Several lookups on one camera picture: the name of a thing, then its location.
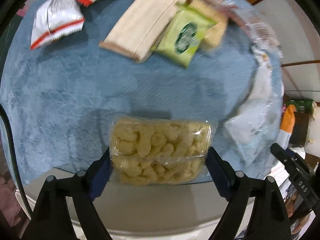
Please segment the green bag on floor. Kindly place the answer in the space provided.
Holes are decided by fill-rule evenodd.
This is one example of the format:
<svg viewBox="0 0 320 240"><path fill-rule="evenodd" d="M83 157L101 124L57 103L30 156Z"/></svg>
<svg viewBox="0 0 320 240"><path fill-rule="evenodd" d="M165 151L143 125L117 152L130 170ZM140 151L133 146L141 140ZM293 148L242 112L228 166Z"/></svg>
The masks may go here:
<svg viewBox="0 0 320 240"><path fill-rule="evenodd" d="M304 100L289 100L285 103L286 107L294 105L298 113L310 113L313 114L317 110L317 103L311 99Z"/></svg>

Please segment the orange white tube packet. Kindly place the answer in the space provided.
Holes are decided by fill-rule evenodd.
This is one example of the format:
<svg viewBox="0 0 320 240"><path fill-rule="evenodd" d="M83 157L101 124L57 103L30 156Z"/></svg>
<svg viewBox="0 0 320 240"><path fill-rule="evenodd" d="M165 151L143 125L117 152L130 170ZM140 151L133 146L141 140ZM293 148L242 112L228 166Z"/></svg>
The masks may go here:
<svg viewBox="0 0 320 240"><path fill-rule="evenodd" d="M295 126L295 112L295 105L288 105L281 119L280 130L276 143L284 150L287 149L289 145L289 140Z"/></svg>

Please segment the clear bag yellow puffs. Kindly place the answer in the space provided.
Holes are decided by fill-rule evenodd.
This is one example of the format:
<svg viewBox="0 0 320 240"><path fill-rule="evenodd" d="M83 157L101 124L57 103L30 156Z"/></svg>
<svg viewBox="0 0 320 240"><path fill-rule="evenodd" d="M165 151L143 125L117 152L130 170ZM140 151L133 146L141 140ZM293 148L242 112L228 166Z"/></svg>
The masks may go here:
<svg viewBox="0 0 320 240"><path fill-rule="evenodd" d="M133 186L178 185L204 173L217 125L118 116L110 125L112 178Z"/></svg>

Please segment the yellow cracker clear pack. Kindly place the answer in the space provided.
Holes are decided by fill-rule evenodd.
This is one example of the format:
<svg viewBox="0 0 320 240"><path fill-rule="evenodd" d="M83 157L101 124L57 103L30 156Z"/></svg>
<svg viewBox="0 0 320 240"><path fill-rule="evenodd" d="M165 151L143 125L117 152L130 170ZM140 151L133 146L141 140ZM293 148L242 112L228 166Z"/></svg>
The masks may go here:
<svg viewBox="0 0 320 240"><path fill-rule="evenodd" d="M210 27L205 31L202 47L206 50L217 48L228 27L228 17L203 0L192 0L189 7L210 20Z"/></svg>

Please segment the beige soda cracker pack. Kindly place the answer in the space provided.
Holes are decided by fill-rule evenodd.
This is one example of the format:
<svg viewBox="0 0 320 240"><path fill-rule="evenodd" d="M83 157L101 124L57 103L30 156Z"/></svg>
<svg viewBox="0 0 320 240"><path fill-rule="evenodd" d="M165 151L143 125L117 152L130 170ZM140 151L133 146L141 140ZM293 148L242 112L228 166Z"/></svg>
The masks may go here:
<svg viewBox="0 0 320 240"><path fill-rule="evenodd" d="M99 47L145 61L152 46L178 11L177 2L186 0L135 0L123 13Z"/></svg>

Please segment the white plastic tray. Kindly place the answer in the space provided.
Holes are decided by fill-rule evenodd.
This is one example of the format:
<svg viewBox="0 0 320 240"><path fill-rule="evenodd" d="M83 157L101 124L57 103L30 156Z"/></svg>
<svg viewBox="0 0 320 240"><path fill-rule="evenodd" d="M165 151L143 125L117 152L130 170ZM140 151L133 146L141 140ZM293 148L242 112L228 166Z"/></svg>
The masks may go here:
<svg viewBox="0 0 320 240"><path fill-rule="evenodd" d="M109 181L93 204L113 239L208 239L227 207L212 182L132 186Z"/></svg>

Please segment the clear bag brown cakes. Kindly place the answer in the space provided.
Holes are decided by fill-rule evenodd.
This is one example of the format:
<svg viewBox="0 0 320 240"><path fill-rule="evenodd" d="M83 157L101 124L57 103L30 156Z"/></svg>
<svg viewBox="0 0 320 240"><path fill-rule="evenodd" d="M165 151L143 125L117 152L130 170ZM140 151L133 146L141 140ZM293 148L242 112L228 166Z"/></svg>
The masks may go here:
<svg viewBox="0 0 320 240"><path fill-rule="evenodd" d="M229 17L259 49L277 53L280 58L283 57L276 32L254 10L232 8Z"/></svg>

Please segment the large white blue bag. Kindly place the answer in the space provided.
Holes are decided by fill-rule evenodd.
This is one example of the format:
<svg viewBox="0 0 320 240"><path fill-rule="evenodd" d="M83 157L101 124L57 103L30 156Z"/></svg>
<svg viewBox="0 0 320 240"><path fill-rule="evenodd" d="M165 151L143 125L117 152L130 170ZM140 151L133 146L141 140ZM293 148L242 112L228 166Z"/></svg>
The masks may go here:
<svg viewBox="0 0 320 240"><path fill-rule="evenodd" d="M251 90L233 116L224 123L227 134L247 167L266 151L267 143L273 137L272 126L280 115L280 110L276 109L279 96L272 87L270 58L257 46L251 46L251 51L258 63Z"/></svg>

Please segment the green pastry packet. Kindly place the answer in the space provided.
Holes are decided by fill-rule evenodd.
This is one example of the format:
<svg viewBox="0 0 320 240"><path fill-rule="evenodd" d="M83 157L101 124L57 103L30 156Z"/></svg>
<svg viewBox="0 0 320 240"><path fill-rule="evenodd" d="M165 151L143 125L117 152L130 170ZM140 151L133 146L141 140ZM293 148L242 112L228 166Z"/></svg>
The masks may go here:
<svg viewBox="0 0 320 240"><path fill-rule="evenodd" d="M210 20L188 4L177 2L178 11L151 50L187 68L204 39Z"/></svg>

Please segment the blue table cloth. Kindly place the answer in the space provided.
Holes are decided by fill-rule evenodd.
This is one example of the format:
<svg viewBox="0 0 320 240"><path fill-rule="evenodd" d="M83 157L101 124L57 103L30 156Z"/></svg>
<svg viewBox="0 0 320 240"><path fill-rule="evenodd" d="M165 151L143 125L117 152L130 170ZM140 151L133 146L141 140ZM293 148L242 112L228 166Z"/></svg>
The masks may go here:
<svg viewBox="0 0 320 240"><path fill-rule="evenodd" d="M250 177L270 172L280 102L271 105L271 126L251 145L235 146L222 125L249 93L258 67L235 23L216 50L198 51L184 69L158 54L135 63L99 47L133 0L95 2L82 9L81 31L31 50L34 17L45 1L36 0L22 19L1 80L23 184L54 167L89 167L106 150L116 114L218 123L213 146L223 159Z"/></svg>

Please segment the white red-striped snack bag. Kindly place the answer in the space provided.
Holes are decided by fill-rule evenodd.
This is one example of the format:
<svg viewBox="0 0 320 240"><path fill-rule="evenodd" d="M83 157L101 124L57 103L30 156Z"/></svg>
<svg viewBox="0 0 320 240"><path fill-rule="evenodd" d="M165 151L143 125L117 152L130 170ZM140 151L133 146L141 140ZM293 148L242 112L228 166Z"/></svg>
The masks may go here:
<svg viewBox="0 0 320 240"><path fill-rule="evenodd" d="M82 30L85 18L76 0L47 0L37 10L30 49Z"/></svg>

